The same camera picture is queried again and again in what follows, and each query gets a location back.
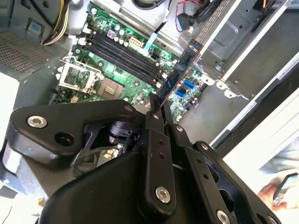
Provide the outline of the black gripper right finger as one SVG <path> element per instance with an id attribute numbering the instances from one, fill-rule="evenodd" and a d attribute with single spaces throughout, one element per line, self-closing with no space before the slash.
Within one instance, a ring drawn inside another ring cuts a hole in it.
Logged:
<path id="1" fill-rule="evenodd" d="M 192 144 L 163 107 L 172 161 L 181 170 L 181 197 L 200 224 L 278 224 L 278 217 L 205 142 Z"/>

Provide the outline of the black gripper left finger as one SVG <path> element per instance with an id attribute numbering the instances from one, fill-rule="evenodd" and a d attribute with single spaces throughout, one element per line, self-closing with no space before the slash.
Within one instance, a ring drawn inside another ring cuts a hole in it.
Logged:
<path id="1" fill-rule="evenodd" d="M 64 185 L 129 152 L 171 153 L 163 107 L 124 100 L 22 107 L 10 116 L 1 150 L 1 180 L 47 201 Z"/>

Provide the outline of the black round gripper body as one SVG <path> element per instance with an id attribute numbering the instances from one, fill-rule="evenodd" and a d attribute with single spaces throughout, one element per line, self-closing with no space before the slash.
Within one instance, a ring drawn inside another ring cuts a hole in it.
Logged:
<path id="1" fill-rule="evenodd" d="M 208 224 L 190 179 L 164 150 L 129 152 L 58 189 L 43 224 Z"/>

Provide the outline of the person's hand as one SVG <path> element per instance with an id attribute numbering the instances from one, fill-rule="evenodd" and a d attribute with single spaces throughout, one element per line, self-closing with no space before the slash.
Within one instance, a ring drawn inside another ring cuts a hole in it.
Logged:
<path id="1" fill-rule="evenodd" d="M 286 201 L 282 201 L 280 204 L 275 205 L 273 196 L 278 189 L 278 184 L 268 183 L 266 186 L 262 187 L 257 196 L 267 205 L 273 212 L 284 212 L 287 210 L 298 210 L 299 204 L 288 204 Z"/>

